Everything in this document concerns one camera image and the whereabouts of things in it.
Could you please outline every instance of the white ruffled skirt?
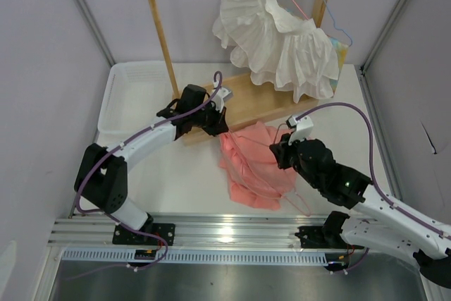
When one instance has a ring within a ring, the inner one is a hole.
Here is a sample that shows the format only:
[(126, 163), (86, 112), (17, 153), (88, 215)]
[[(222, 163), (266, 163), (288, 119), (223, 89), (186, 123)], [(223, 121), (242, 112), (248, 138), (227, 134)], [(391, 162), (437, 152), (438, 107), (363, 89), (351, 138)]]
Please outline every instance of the white ruffled skirt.
[(294, 102), (303, 94), (333, 96), (330, 79), (340, 71), (332, 43), (312, 19), (292, 16), (277, 0), (221, 0), (213, 33), (223, 48), (235, 46), (230, 61), (249, 67), (255, 85), (293, 91)]

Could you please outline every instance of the white wall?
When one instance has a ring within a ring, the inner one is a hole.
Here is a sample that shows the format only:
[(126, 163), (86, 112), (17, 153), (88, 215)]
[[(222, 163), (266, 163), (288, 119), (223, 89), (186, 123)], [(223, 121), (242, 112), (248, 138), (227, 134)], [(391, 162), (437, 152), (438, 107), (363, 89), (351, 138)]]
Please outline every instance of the white wall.
[[(367, 74), (404, 201), (446, 223), (451, 223), (449, 3), (411, 0)], [(433, 22), (429, 13), (435, 13)]]
[(31, 300), (66, 216), (108, 68), (73, 0), (0, 0), (0, 253), (18, 242), (6, 301)]
[[(220, 0), (157, 0), (174, 61), (222, 62), (229, 59), (211, 26), (218, 15)], [(311, 13), (314, 0), (298, 0)], [(396, 0), (329, 0), (338, 26), (354, 38), (347, 62), (363, 63)], [(163, 55), (156, 36), (147, 0), (87, 0), (94, 17), (117, 62), (161, 60)], [(292, 9), (288, 0), (280, 4)], [(326, 33), (347, 42), (333, 29), (326, 15)]]

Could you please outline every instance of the white plastic basket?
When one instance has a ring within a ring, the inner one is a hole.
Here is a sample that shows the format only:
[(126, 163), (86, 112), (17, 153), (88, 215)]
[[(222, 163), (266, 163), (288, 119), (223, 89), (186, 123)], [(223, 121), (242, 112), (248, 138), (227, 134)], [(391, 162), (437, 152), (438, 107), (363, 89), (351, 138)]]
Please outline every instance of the white plastic basket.
[(97, 128), (106, 135), (126, 137), (148, 126), (171, 99), (163, 61), (117, 63), (110, 70)]

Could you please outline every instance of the pink cloth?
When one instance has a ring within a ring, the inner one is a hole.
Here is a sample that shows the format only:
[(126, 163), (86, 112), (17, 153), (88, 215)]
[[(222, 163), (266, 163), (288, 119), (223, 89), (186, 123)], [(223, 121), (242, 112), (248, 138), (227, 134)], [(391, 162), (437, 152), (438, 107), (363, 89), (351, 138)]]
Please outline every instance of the pink cloth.
[[(219, 135), (223, 152), (219, 166), (227, 171), (232, 201), (277, 210), (279, 199), (295, 188), (296, 172), (280, 170), (269, 149), (276, 131), (258, 122), (243, 130)], [(276, 142), (286, 132), (288, 130), (279, 130)]]

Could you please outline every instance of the wooden frame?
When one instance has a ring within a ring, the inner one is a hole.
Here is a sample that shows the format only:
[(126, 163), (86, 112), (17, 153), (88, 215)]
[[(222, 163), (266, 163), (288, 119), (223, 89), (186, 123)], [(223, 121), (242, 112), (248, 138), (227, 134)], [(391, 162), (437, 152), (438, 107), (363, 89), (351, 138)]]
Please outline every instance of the wooden frame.
[[(175, 73), (172, 66), (171, 56), (169, 54), (166, 37), (163, 31), (163, 23), (159, 14), (156, 0), (148, 0), (155, 23), (156, 32), (163, 51), (164, 61), (168, 69), (173, 96), (180, 97), (180, 92), (175, 79)], [(312, 18), (316, 26), (321, 25), (325, 6), (322, 6), (323, 0), (315, 0), (314, 12)], [(238, 130), (252, 125), (257, 121), (271, 121), (277, 118), (288, 116), (297, 111), (305, 111), (317, 105), (318, 100), (303, 95), (296, 104), (292, 100), (292, 92), (277, 92), (273, 84), (266, 83), (260, 86), (252, 84), (250, 73), (236, 75), (223, 80), (223, 85), (233, 91), (233, 99), (227, 103), (227, 124), (231, 130)], [(204, 86), (208, 91), (212, 90), (212, 85)], [(193, 143), (206, 137), (205, 133), (193, 132), (186, 135), (185, 141)]]

